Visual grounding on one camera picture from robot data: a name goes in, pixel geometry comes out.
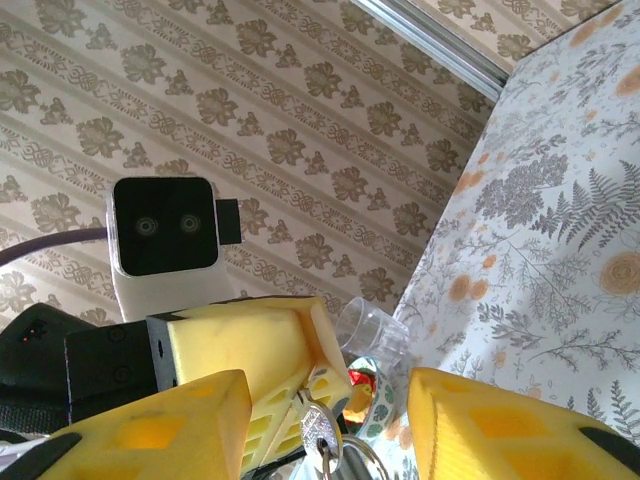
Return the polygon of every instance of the black camera face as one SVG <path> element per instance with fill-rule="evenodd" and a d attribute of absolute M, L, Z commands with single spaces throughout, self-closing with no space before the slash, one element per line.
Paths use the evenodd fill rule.
<path fill-rule="evenodd" d="M 205 268 L 218 259 L 213 190 L 205 179 L 123 178 L 113 197 L 128 275 Z"/>

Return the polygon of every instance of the floral tablecloth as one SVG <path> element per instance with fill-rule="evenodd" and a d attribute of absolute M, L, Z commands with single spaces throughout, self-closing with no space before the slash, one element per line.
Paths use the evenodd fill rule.
<path fill-rule="evenodd" d="M 397 390 L 412 364 L 436 367 L 640 445 L 639 315 L 640 1 L 627 0 L 518 64 L 396 311 L 413 355 Z M 418 478 L 407 424 L 375 443 L 402 480 Z"/>

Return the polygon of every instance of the screw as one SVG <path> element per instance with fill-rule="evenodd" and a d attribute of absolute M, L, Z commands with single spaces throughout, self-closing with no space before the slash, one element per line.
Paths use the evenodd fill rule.
<path fill-rule="evenodd" d="M 125 339 L 126 336 L 127 336 L 127 331 L 124 329 L 124 327 L 121 327 L 120 325 L 111 327 L 109 329 L 109 332 L 107 333 L 107 337 L 109 338 L 109 340 L 115 343 L 121 342 L 122 340 Z"/>
<path fill-rule="evenodd" d="M 132 371 L 127 366 L 121 366 L 113 371 L 113 379 L 117 383 L 126 383 L 131 379 Z"/>

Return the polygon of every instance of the plastic cup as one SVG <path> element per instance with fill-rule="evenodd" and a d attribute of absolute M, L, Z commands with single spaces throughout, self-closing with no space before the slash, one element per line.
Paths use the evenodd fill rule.
<path fill-rule="evenodd" d="M 344 308 L 335 332 L 343 353 L 372 357 L 384 372 L 409 349 L 409 328 L 361 297 Z"/>

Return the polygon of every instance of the yellow 3d-printed part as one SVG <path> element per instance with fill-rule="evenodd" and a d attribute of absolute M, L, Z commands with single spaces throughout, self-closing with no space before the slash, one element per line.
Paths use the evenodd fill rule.
<path fill-rule="evenodd" d="M 246 373 L 253 414 L 243 474 L 301 446 L 291 403 L 300 388 L 309 388 L 315 400 L 330 408 L 344 406 L 350 395 L 347 369 L 321 298 L 246 299 L 147 321 L 152 345 L 156 333 L 159 341 L 169 339 L 177 384 L 220 370 Z"/>
<path fill-rule="evenodd" d="M 237 480 L 251 400 L 240 370 L 219 372 L 59 430 L 82 440 L 42 480 Z"/>
<path fill-rule="evenodd" d="M 604 424 L 484 383 L 416 368 L 408 413 L 421 480 L 638 480 L 579 430 Z"/>

